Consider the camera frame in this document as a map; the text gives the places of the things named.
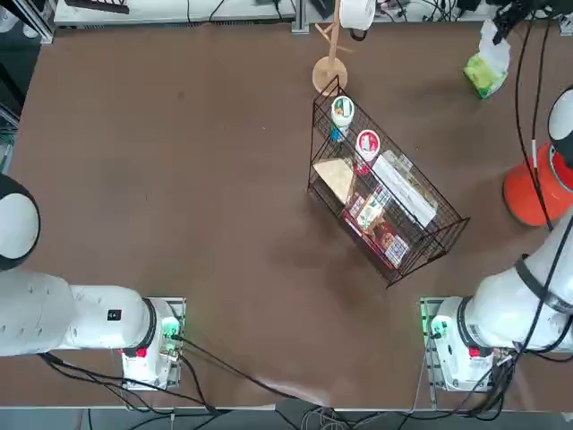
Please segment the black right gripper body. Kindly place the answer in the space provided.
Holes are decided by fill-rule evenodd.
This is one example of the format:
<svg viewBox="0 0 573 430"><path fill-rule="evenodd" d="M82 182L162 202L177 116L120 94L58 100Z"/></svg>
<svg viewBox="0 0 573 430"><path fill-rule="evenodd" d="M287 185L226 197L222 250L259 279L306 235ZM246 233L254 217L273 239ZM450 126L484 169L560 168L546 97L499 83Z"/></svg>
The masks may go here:
<svg viewBox="0 0 573 430"><path fill-rule="evenodd" d="M505 1L500 11L506 12L507 10L517 10L518 20L533 19L536 17L537 12L544 7L542 0L510 0Z"/></svg>

